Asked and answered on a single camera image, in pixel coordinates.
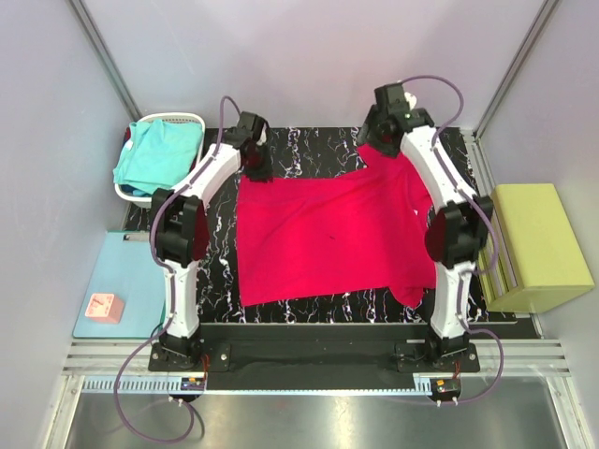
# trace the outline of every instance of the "yellow box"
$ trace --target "yellow box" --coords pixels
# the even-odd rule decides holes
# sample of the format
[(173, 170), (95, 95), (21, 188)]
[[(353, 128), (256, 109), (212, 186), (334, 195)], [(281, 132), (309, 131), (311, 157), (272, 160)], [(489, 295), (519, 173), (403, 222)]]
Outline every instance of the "yellow box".
[(490, 311), (548, 311), (594, 287), (553, 184), (498, 185), (491, 197), (518, 285)]

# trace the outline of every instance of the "black marble mat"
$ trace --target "black marble mat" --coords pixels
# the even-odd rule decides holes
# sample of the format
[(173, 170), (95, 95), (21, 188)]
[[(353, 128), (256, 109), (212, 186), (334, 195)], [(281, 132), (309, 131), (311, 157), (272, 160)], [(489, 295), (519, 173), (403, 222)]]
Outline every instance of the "black marble mat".
[[(357, 128), (275, 128), (270, 151), (275, 177), (333, 178), (366, 165), (356, 152)], [(206, 146), (215, 130), (207, 130)], [(458, 128), (441, 140), (458, 172), (472, 185), (474, 175)], [(237, 283), (235, 207), (240, 175), (231, 177), (214, 196), (208, 211), (212, 237), (200, 265), (197, 298), (203, 323), (417, 323), (427, 319), (434, 290), (416, 309), (404, 307), (386, 288), (333, 296), (289, 299), (244, 308)], [(125, 230), (149, 230), (148, 211), (132, 206)], [(469, 315), (475, 321), (515, 321), (513, 313), (488, 313), (478, 279), (470, 288)]]

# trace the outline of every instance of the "laundry basket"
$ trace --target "laundry basket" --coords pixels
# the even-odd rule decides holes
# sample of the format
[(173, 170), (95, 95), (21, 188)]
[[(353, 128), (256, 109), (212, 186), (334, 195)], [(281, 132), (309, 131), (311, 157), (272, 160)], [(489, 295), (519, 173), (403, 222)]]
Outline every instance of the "laundry basket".
[[(202, 147), (204, 145), (204, 133), (206, 132), (206, 124), (196, 114), (190, 114), (187, 112), (168, 112), (164, 114), (152, 114), (146, 115), (142, 119), (139, 119), (140, 122), (153, 122), (154, 120), (162, 119), (164, 122), (169, 123), (198, 123), (202, 127), (202, 139), (199, 142), (199, 148), (197, 149), (197, 158), (196, 164), (202, 158)], [(116, 191), (116, 195), (120, 196), (122, 199), (125, 199), (136, 206), (141, 208), (148, 209), (152, 204), (152, 198), (150, 196), (132, 196), (126, 194), (121, 190), (121, 186), (119, 184), (114, 184), (114, 190)]]

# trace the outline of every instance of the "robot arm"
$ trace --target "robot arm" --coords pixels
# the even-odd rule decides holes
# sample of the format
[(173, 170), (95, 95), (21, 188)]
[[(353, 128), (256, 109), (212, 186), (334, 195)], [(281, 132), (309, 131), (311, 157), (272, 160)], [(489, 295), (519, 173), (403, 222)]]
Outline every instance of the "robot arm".
[(152, 221), (167, 199), (187, 186), (160, 217), (155, 239), (157, 256), (172, 268), (175, 277), (171, 292), (171, 274), (164, 269), (167, 311), (171, 309), (170, 301), (175, 301), (172, 323), (160, 336), (160, 345), (166, 351), (189, 360), (198, 357), (197, 268), (210, 239), (206, 209), (221, 185), (240, 168), (253, 181), (270, 179), (266, 145), (269, 131), (264, 119), (243, 112), (237, 126), (226, 131), (219, 144), (211, 145), (189, 175), (172, 190), (158, 189), (153, 194)]
[(460, 176), (425, 109), (414, 109), (413, 96), (398, 82), (374, 91), (376, 104), (358, 134), (358, 144), (369, 143), (379, 152), (412, 162), (431, 194), (435, 216), (425, 243), (435, 263), (437, 286), (425, 354), (430, 361), (458, 355), (468, 348), (461, 315), (467, 311), (475, 261), (485, 246), (488, 229), (468, 198), (490, 219), (493, 205), (478, 197)]

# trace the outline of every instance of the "red cloth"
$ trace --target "red cloth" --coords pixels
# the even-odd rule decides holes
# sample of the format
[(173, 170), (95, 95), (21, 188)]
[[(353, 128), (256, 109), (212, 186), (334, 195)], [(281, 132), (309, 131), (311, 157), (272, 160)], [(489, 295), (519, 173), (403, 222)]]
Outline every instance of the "red cloth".
[(241, 180), (241, 304), (389, 287), (409, 307), (434, 288), (424, 246), (431, 198), (402, 155), (358, 149), (367, 168), (334, 179)]

